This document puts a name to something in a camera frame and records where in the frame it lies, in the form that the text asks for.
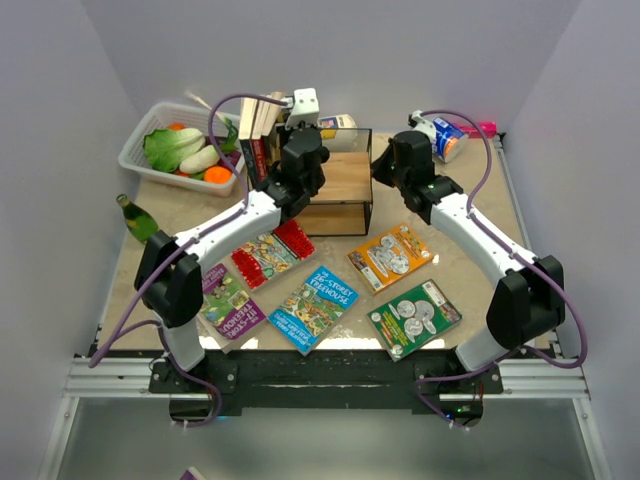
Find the dark brown cover book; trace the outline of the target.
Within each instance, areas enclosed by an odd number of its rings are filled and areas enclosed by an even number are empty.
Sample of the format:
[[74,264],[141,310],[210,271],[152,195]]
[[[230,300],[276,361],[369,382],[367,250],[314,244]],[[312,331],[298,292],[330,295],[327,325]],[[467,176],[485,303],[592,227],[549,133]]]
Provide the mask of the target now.
[[276,152],[278,135],[277,125],[284,122],[283,107],[274,103],[266,104],[261,139],[265,152],[265,163],[267,171],[270,171],[275,161],[278,159]]

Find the red back cover book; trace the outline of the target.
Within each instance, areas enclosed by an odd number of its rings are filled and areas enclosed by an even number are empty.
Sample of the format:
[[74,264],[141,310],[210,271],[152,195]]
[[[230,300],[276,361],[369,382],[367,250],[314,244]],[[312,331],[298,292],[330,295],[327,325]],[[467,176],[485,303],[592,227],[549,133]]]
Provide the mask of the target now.
[[255,165],[253,186],[257,187],[267,176],[267,140],[271,133],[270,114],[272,108],[269,102],[259,100],[251,131],[251,150]]

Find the black floral cover book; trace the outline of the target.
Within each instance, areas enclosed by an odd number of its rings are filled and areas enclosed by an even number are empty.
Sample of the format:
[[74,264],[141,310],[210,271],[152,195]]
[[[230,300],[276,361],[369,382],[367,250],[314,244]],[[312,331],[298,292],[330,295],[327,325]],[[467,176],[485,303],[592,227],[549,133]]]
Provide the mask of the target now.
[[252,187],[256,187],[259,182],[259,172],[251,146],[251,135],[258,103],[259,101],[255,98],[244,97],[242,99],[238,127],[238,141],[247,167],[247,176]]

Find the blue 26-storey treehouse book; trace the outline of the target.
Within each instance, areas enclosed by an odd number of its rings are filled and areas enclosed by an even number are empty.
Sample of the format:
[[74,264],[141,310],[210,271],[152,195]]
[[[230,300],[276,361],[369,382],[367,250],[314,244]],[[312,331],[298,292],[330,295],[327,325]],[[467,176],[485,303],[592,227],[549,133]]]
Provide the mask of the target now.
[[355,305],[357,291],[325,266],[318,267],[269,315],[268,320],[303,356]]

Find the green back cover book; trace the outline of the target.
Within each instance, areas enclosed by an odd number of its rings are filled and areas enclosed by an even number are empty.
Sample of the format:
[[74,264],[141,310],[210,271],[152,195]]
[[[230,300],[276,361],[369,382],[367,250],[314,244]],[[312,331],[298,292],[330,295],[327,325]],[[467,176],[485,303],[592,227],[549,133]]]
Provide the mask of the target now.
[[367,317],[394,362],[420,350],[463,319],[433,279],[370,311]]

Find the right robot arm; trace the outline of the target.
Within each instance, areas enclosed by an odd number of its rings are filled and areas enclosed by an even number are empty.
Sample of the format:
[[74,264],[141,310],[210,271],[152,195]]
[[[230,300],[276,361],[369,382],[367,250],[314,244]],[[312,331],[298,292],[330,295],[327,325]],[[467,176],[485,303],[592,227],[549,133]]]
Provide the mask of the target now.
[[455,348],[458,360],[445,369],[452,390],[469,392],[481,368],[564,322],[560,262],[521,248],[468,203],[454,180],[436,174],[426,134],[409,130],[389,139],[372,177],[396,188],[407,209],[454,241],[494,287],[486,326]]

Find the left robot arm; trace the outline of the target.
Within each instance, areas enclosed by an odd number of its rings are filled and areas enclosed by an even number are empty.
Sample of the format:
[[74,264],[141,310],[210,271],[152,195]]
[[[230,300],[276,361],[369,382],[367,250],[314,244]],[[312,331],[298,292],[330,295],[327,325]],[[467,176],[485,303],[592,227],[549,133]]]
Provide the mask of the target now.
[[296,129],[281,149],[281,161],[246,199],[197,227],[173,237],[159,231],[148,240],[134,287],[160,320],[176,361],[171,378],[183,391],[196,392],[207,380],[196,326],[203,275],[303,211],[325,183],[322,165],[329,156],[316,127]]

